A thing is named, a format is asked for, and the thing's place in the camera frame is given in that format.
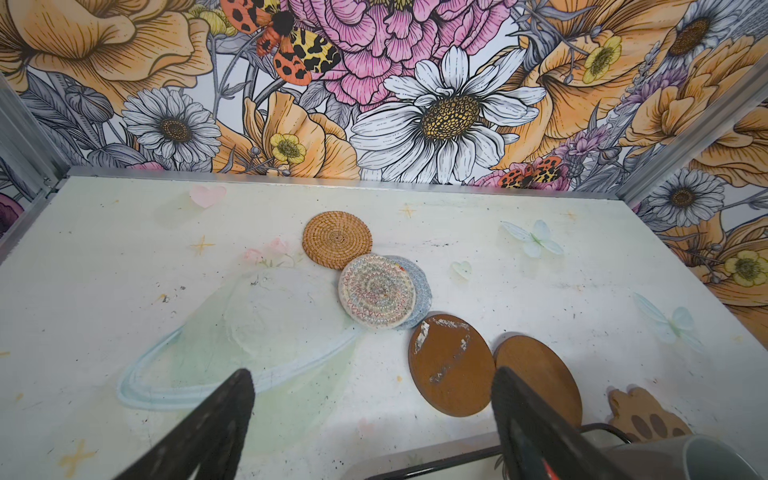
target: yellow star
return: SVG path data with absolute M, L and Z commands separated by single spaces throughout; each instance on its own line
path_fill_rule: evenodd
M 74 453 L 74 455 L 64 455 L 61 457 L 61 460 L 58 461 L 58 466 L 67 468 L 65 477 L 72 478 L 75 471 L 78 469 L 78 463 L 82 462 L 86 458 L 90 458 L 96 455 L 96 452 L 83 453 L 84 448 L 85 440 L 81 440 L 78 444 L 78 450 Z
M 212 247 L 213 245 L 216 245 L 215 243 L 205 243 L 205 235 L 203 235 L 203 239 L 200 240 L 200 243 L 197 245 L 190 245 L 190 247 L 194 247 L 197 249 L 197 255 L 200 256 L 203 254 L 203 249 L 205 247 Z
M 411 209 L 411 207 L 409 207 L 409 205 L 408 205 L 408 204 L 406 204 L 406 207 L 405 207 L 405 208 L 403 208 L 403 209 L 401 209 L 400 211 L 401 211 L 401 212 L 403 212 L 405 215 L 407 215 L 407 216 L 408 216 L 408 218 L 411 218 L 411 217 L 413 217 L 413 213 L 414 213 L 416 210 L 412 210 L 412 209 Z

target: gray cup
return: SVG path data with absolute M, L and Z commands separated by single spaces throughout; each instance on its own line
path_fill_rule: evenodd
M 731 447 L 705 435 L 619 445 L 603 453 L 635 480 L 763 480 Z

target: pink heart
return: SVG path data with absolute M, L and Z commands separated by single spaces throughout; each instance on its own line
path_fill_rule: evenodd
M 195 185 L 190 190 L 190 198 L 202 208 L 218 204 L 226 194 L 227 189 L 225 187 L 206 188 L 202 185 Z

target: white tabletop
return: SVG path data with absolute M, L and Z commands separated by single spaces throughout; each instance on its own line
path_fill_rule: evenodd
M 326 210 L 361 218 L 375 253 L 416 261 L 432 309 L 491 348 L 509 333 L 550 346 L 584 423 L 610 418 L 610 389 L 642 386 L 768 475 L 768 352 L 620 201 L 222 183 L 225 198 L 203 210 L 196 184 L 73 177 L 0 266 L 0 478 L 110 478 L 130 465 L 188 410 L 124 406 L 122 372 L 220 292 L 248 248 L 276 237 L 299 248 Z M 537 219 L 563 257 L 527 258 L 500 228 Z M 199 254 L 203 236 L 213 246 Z M 472 265 L 468 282 L 455 261 Z M 668 316 L 688 308 L 706 354 L 660 342 L 634 292 Z M 303 384 L 261 393 L 238 478 L 352 478 L 371 458 L 494 432 L 490 406 L 457 419 L 419 395 L 408 338 L 365 333 Z

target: brown leather coaster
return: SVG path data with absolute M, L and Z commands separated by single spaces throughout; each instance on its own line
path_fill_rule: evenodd
M 474 415 L 491 401 L 491 350 L 477 330 L 456 316 L 434 315 L 417 325 L 408 364 L 424 399 L 446 415 Z
M 654 396 L 641 387 L 633 388 L 629 395 L 611 390 L 608 401 L 614 413 L 610 424 L 626 433 L 632 442 L 656 442 L 693 433 L 680 417 L 662 409 Z
M 301 245 L 315 263 L 341 270 L 360 255 L 371 253 L 373 238 L 358 217 L 333 211 L 309 221 Z
M 496 349 L 496 368 L 508 366 L 573 426 L 581 426 L 581 395 L 560 357 L 530 336 L 513 336 Z

